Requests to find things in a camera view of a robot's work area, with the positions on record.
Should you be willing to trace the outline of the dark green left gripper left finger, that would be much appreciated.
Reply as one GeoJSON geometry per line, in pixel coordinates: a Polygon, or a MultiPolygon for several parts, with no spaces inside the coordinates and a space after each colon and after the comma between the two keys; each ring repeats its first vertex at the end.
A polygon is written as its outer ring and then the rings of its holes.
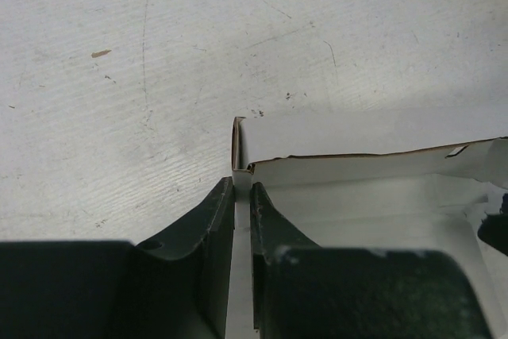
{"type": "Polygon", "coordinates": [[[2,337],[223,338],[234,206],[225,177],[137,245],[2,243],[2,337]]]}

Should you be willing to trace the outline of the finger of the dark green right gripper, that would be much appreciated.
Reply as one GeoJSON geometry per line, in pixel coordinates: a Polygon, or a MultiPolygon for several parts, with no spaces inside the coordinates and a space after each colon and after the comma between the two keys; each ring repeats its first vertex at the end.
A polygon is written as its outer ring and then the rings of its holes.
{"type": "Polygon", "coordinates": [[[502,196],[502,203],[497,214],[487,214],[477,230],[478,238],[504,256],[508,256],[508,215],[507,193],[502,196]]]}

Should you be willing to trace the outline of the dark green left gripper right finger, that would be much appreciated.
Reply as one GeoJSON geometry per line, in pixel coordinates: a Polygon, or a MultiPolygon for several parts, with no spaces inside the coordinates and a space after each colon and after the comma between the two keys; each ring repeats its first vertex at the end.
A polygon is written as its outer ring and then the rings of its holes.
{"type": "Polygon", "coordinates": [[[323,248],[249,195],[253,325],[262,338],[488,338],[463,270],[436,250],[323,248]]]}

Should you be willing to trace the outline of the white paper box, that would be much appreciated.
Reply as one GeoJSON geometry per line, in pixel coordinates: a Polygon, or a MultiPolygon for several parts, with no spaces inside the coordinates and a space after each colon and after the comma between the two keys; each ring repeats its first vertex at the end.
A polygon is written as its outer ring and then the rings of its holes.
{"type": "Polygon", "coordinates": [[[507,108],[452,106],[237,117],[237,197],[226,335],[254,338],[251,185],[325,247],[437,249],[471,280],[497,338],[507,335],[507,258],[480,241],[507,191],[507,108]]]}

